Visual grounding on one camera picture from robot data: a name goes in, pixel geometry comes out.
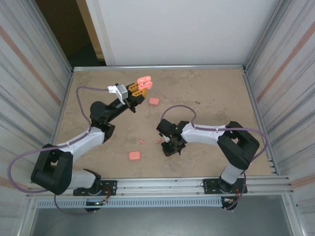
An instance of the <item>pink object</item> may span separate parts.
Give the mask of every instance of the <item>pink object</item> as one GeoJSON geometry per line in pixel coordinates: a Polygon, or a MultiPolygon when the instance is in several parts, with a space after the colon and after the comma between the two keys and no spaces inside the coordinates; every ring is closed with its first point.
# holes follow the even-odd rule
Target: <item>pink object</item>
{"type": "Polygon", "coordinates": [[[139,151],[131,151],[129,153],[129,160],[130,161],[136,161],[139,160],[141,158],[141,152],[139,151]]]}
{"type": "Polygon", "coordinates": [[[151,76],[141,77],[137,80],[138,83],[138,90],[142,90],[147,88],[150,90],[152,88],[153,83],[151,82],[151,76]]]}
{"type": "Polygon", "coordinates": [[[150,97],[149,104],[157,106],[159,104],[159,99],[155,97],[150,97]]]}

